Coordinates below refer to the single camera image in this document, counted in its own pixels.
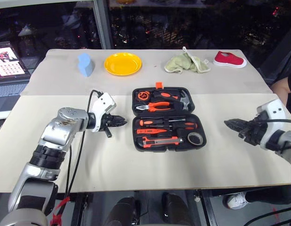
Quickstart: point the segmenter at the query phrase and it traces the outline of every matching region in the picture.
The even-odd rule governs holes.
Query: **orange-handled pliers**
[[[136,109],[138,110],[148,110],[149,112],[155,111],[165,111],[170,110],[170,108],[156,108],[158,106],[169,106],[169,102],[156,102],[156,103],[149,103],[148,105],[140,105],[137,106]]]

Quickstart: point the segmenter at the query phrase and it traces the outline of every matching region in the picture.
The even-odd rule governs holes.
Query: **sneaker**
[[[217,66],[229,66],[234,68],[242,68],[247,65],[245,59],[237,57],[232,53],[224,53],[221,51],[217,53],[213,63]]]
[[[232,194],[226,197],[225,206],[231,210],[239,210],[245,207],[249,202],[245,199],[246,192]]]

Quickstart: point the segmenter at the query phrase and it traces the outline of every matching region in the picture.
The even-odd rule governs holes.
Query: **white sneaker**
[[[239,210],[245,207],[249,202],[245,199],[246,192],[232,194],[227,197],[226,205],[231,210]]]

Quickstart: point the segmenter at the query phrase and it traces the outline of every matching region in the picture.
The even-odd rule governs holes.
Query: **red shoe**
[[[247,61],[241,57],[237,57],[232,53],[224,53],[219,51],[213,60],[217,66],[229,66],[234,68],[242,68],[247,65]]]

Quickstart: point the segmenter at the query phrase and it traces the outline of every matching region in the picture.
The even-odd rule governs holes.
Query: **table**
[[[139,152],[132,137],[131,96],[114,96],[112,114],[125,117],[123,127],[86,132],[85,144],[72,192],[115,190],[227,188],[291,183],[291,165],[272,151],[245,143],[223,123],[251,120],[256,107],[276,99],[275,94],[192,95],[207,144],[199,150],[165,153]],[[11,192],[20,172],[49,121],[64,106],[85,109],[88,96],[22,96],[0,131],[0,192]],[[285,131],[291,130],[286,123]],[[81,133],[73,142],[73,159]],[[56,183],[63,192],[66,156]]]
[[[224,51],[245,58],[240,50]],[[119,52],[138,55],[142,60],[141,70],[130,76],[108,73],[103,66],[105,58]],[[164,86],[186,87],[191,94],[272,93],[249,62],[242,69],[215,66],[212,63],[218,52],[215,49],[190,50],[192,55],[209,60],[210,72],[167,73],[164,70],[166,62],[182,52],[158,49],[51,49],[21,95],[88,95],[92,89],[111,95],[131,95],[135,88],[154,87],[157,81],[162,81]],[[77,68],[78,55],[82,53],[88,53],[95,62],[95,69],[88,78],[83,77]]]

